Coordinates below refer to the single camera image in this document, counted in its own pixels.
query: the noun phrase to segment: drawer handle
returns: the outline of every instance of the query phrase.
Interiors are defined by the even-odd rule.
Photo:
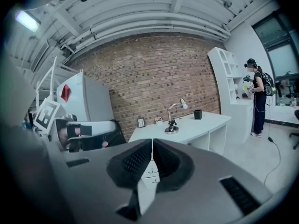
[[[155,173],[158,173],[158,171],[154,172],[153,171],[153,168],[151,168],[151,172],[148,172],[149,174],[155,174]]]

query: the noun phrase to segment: lamp base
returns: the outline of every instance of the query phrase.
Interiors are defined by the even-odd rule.
[[[166,128],[166,129],[165,129],[165,133],[166,133],[166,134],[175,134],[175,133],[178,132],[178,127],[174,126],[172,129],[173,129],[173,130],[170,130],[169,127]]]

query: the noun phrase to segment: window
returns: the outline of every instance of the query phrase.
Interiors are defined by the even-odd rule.
[[[299,34],[281,11],[253,26],[272,65],[276,105],[299,101]]]

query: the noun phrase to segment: ponytail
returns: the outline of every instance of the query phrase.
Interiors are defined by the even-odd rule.
[[[258,66],[257,66],[257,69],[258,69],[258,71],[259,71],[261,74],[263,74],[262,67],[260,67],[260,66],[258,65]]]

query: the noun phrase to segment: ceiling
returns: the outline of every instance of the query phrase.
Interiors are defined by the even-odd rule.
[[[86,52],[92,45],[145,32],[184,32],[224,41],[229,38],[233,28],[269,1],[271,0],[53,2],[30,11],[41,21],[35,33],[15,21],[5,47],[17,66],[26,64],[26,67],[30,67],[46,41],[54,42],[56,48],[63,49],[66,58],[64,63],[71,57]],[[224,3],[230,2],[231,6],[226,8]]]

